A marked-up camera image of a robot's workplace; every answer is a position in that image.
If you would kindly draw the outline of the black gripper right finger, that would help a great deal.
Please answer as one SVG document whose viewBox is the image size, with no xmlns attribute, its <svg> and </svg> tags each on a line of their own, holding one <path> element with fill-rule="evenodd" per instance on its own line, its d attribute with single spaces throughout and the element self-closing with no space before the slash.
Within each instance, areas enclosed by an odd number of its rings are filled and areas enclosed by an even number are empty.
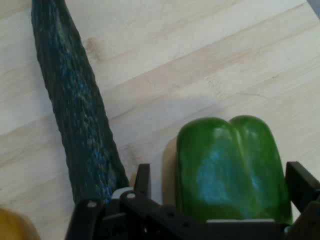
<svg viewBox="0 0 320 240">
<path fill-rule="evenodd" d="M 287 231 L 287 240 L 320 238 L 320 182 L 299 162 L 286 163 L 285 180 L 291 202 L 300 212 Z"/>
</svg>

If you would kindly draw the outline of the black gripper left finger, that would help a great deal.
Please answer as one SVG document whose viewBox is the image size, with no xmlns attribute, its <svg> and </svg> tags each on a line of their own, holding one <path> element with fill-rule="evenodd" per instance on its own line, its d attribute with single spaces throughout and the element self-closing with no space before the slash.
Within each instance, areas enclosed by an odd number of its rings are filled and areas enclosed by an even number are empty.
<svg viewBox="0 0 320 240">
<path fill-rule="evenodd" d="M 169 205 L 151 200 L 151 170 L 138 166 L 133 189 L 104 203 L 101 199 L 80 201 L 72 214 L 67 240 L 205 240 L 205 224 Z"/>
</svg>

